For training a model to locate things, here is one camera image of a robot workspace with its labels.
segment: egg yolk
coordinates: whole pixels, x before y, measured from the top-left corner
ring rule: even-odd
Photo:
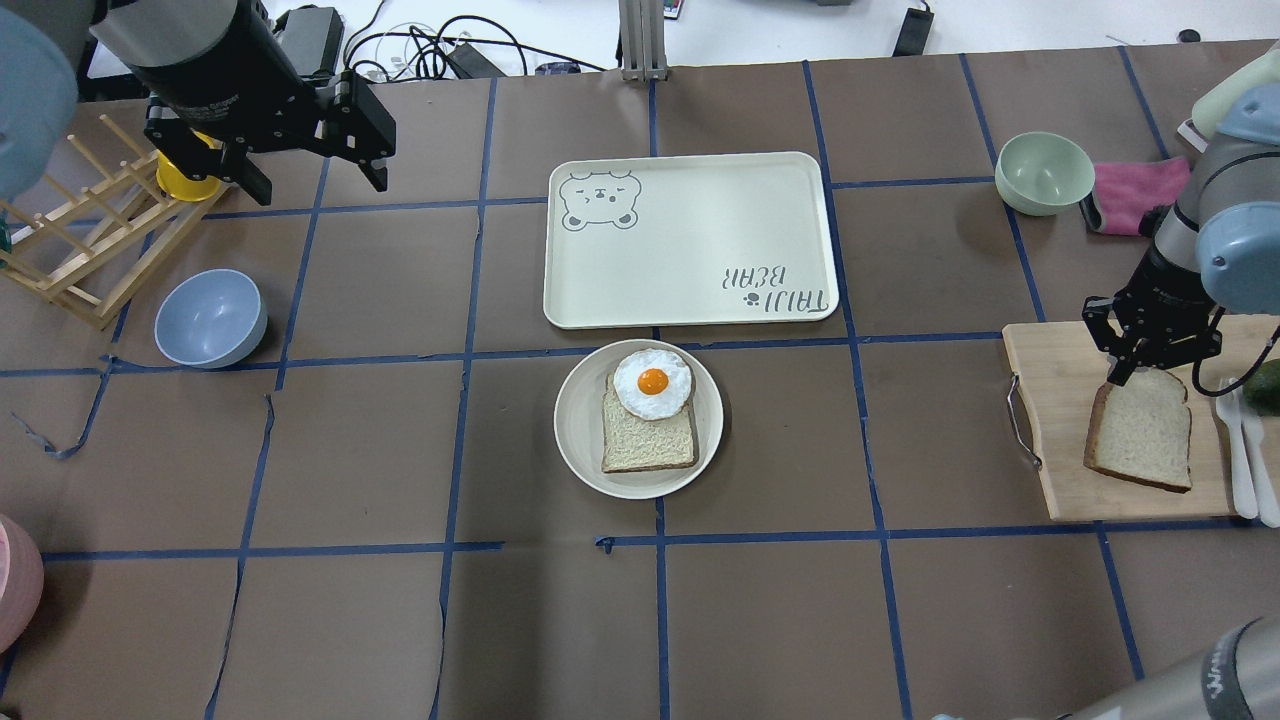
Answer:
[[[636,386],[640,387],[640,392],[645,395],[658,395],[659,392],[667,389],[667,383],[671,379],[667,378],[667,373],[663,373],[658,368],[649,368],[648,370],[640,373],[636,378]]]

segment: tiled table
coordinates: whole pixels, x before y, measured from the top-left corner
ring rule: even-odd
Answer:
[[[996,150],[1033,128],[1096,160],[1183,152],[1190,102],[1266,47],[384,87],[388,193],[266,159],[275,204],[224,200],[114,332],[0,286],[0,413],[84,441],[59,461],[0,423],[0,511],[49,577],[0,710],[1052,717],[1280,611],[1280,536],[1257,525],[1048,520],[1000,329],[1075,318],[1144,242],[1014,215],[992,186]],[[664,500],[595,493],[556,450],[556,392],[650,329],[541,316],[548,174],[771,150],[822,164],[845,302],[652,331],[714,374],[726,441]],[[73,164],[59,151],[55,174]],[[220,265],[262,287],[268,340],[228,372],[172,368],[159,301]]]

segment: cutting board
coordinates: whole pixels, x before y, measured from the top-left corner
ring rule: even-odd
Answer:
[[[1224,377],[1249,368],[1275,331],[1270,315],[1222,318],[1222,355],[1206,360],[1201,382],[1217,388]],[[1110,365],[1084,323],[1033,323],[1004,329],[1010,369],[1019,378],[1030,445],[1041,457],[1041,484],[1053,520],[1125,520],[1234,515],[1226,428],[1213,414],[1213,401],[1192,387],[1192,368],[1172,374],[1187,384],[1192,411],[1192,489],[1175,493],[1120,480],[1084,466],[1093,396]],[[1280,477],[1280,418],[1263,418],[1263,455],[1272,482]]]

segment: pink cloth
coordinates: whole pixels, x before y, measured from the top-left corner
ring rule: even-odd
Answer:
[[[1192,177],[1187,158],[1162,163],[1096,163],[1093,192],[1080,201],[1089,229],[1103,234],[1139,234],[1142,217],[1157,205],[1172,205]]]

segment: bear drawing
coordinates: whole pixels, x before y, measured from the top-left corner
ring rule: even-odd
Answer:
[[[613,223],[618,229],[636,224],[640,181],[626,173],[572,174],[561,183],[564,228],[580,231],[591,224]]]

